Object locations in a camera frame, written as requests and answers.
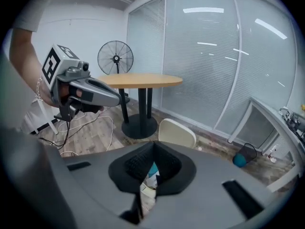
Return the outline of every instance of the black slot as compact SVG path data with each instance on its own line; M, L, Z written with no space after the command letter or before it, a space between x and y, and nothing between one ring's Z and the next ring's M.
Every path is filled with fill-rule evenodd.
M120 217L135 225L140 223L140 218L143 218L140 192L136 195L136 198L132 204L132 208L123 212Z
M252 198L252 196L243 189L243 187L235 180L223 183L224 189L234 200L239 209L247 217L247 219L260 213L264 208Z
M69 169L69 171L73 171L73 170L81 169L81 168L84 168L84 167L87 167L90 165L91 164L88 161L84 161L84 162L67 165L67 168Z

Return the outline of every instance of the chair backrest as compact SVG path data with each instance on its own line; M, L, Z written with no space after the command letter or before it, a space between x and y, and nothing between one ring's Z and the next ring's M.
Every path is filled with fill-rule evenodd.
M159 126L159 141L193 148L196 135L182 124L171 119L164 119Z

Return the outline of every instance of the round table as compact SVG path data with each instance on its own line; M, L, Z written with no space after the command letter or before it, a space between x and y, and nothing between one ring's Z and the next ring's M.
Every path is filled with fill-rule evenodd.
M133 139L151 136L158 128L157 121L152 117L153 88L176 86L183 82L182 78L155 73L120 73L104 75L98 78L110 87L118 88L122 97L122 113L124 122L122 131ZM124 88L138 88L139 113L128 116Z

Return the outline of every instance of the white cable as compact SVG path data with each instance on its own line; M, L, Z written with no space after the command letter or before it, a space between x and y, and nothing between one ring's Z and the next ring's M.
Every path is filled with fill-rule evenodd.
M110 135L110 143L109 143L109 145L108 145L106 151L108 151L108 149L110 148L110 146L111 146L111 144L112 144L113 120L112 120L112 118L111 118L110 116L100 116L100 115L103 114L104 112L106 112L108 109L106 109L106 110L104 110L103 112L101 112L94 120L88 121L87 123L84 123L84 124L82 124L82 125L77 126L77 127L82 127L83 125L89 124L89 123L91 123L91 122L93 122L93 121L96 121L97 119L100 119L100 118L105 118L105 117L110 118L111 121L112 121L112 132L111 132L111 135Z
M75 152L73 152L73 151L64 151L64 152L62 152L62 153L61 153L61 155L62 155L62 154L64 154L64 153L73 153L73 154L75 154L75 155L77 155L77 156L78 156L78 154L77 154L77 153L75 153Z
M71 120L71 122L72 122L72 121L76 121L76 120L82 119L83 117L86 116L86 114L87 114L87 113L85 113L83 116L81 116L81 117L79 117L79 118L77 118L77 119ZM61 131L61 130L60 130L60 128L61 128L61 126L62 126L63 124L65 124L65 123L61 123L61 124L59 125L59 127L58 127L58 132L67 132L67 130L65 130L65 131Z

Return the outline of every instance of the round table base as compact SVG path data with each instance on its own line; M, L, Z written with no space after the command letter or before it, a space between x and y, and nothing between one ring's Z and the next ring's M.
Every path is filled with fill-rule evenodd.
M140 132L140 115L134 114L129 117L129 123L123 122L122 131L123 133L132 139L143 139L151 136L158 129L157 121L151 117L146 119L146 134L142 135Z

